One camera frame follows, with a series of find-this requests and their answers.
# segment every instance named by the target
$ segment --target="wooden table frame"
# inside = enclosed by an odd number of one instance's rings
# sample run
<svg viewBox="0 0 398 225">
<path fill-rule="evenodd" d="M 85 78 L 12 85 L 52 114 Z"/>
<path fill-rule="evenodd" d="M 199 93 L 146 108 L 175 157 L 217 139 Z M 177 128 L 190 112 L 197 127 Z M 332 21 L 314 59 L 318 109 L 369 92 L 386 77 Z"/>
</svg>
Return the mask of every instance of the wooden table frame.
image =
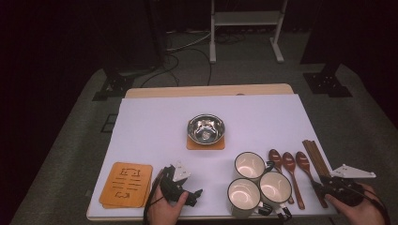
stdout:
<svg viewBox="0 0 398 225">
<path fill-rule="evenodd" d="M 286 83 L 246 84 L 220 86 L 187 86 L 133 88 L 125 98 L 166 98 L 166 97 L 205 97 L 236 95 L 293 95 L 292 87 Z"/>
</svg>

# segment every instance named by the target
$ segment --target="white shelf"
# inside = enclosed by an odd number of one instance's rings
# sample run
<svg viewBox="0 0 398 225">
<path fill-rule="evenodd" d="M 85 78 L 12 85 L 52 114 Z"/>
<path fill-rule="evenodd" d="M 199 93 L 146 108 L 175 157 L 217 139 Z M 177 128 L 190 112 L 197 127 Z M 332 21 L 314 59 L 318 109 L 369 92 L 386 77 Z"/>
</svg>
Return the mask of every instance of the white shelf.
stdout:
<svg viewBox="0 0 398 225">
<path fill-rule="evenodd" d="M 276 25 L 280 11 L 216 12 L 215 25 Z"/>
</svg>

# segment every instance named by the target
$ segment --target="black curtain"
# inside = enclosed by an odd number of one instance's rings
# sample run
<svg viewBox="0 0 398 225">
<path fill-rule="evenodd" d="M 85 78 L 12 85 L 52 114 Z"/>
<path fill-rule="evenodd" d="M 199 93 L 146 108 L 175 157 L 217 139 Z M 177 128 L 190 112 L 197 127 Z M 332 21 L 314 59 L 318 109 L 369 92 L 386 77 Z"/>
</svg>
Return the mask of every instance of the black curtain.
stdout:
<svg viewBox="0 0 398 225">
<path fill-rule="evenodd" d="M 9 224 L 94 72 L 160 63 L 147 4 L 2 1 L 0 224 Z"/>
<path fill-rule="evenodd" d="M 351 68 L 396 127 L 397 10 L 392 1 L 324 0 L 301 59 Z"/>
</svg>

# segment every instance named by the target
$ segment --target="metal bowl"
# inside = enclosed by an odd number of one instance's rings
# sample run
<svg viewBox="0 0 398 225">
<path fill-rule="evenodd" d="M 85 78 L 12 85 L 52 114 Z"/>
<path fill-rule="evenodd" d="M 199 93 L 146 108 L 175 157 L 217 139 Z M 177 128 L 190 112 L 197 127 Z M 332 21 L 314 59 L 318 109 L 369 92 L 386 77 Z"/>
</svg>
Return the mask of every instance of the metal bowl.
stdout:
<svg viewBox="0 0 398 225">
<path fill-rule="evenodd" d="M 188 136 L 200 144 L 216 143 L 225 132 L 223 121 L 212 114 L 195 116 L 188 124 Z"/>
</svg>

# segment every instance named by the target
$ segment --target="gray carpet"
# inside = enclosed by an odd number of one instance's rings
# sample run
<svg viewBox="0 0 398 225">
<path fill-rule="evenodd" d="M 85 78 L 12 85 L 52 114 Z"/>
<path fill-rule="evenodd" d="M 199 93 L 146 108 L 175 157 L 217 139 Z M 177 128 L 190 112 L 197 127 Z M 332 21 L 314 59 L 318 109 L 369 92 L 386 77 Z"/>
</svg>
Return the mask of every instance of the gray carpet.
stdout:
<svg viewBox="0 0 398 225">
<path fill-rule="evenodd" d="M 398 224 L 398 133 L 387 116 L 365 90 L 357 74 L 340 66 L 337 77 L 353 97 L 330 98 L 313 95 L 304 72 L 317 72 L 323 65 L 300 65 L 308 33 L 282 33 L 280 47 L 285 62 L 278 64 L 268 43 L 271 34 L 246 35 L 234 45 L 217 45 L 217 63 L 212 66 L 210 85 L 288 83 L 299 94 L 332 168 L 343 163 L 375 172 L 376 179 L 360 180 L 375 187 L 388 206 L 392 224 Z M 198 36 L 173 34 L 174 47 Z M 193 48 L 208 54 L 208 45 Z M 209 64 L 196 51 L 174 54 L 179 59 L 173 70 L 180 86 L 207 85 Z M 176 60 L 166 57 L 166 68 Z M 151 75 L 136 79 L 139 87 Z M 54 142 L 35 182 L 29 189 L 12 224 L 93 224 L 85 217 L 91 192 L 96 185 L 101 163 L 111 139 L 101 128 L 110 113 L 117 113 L 121 97 L 92 101 L 106 77 L 102 70 L 93 74 L 77 100 L 69 118 Z M 176 86 L 171 73 L 153 78 L 145 87 Z M 335 224 L 347 224 L 342 216 Z M 102 222 L 101 224 L 134 224 Z M 328 217 L 295 217 L 288 224 L 332 224 Z"/>
</svg>

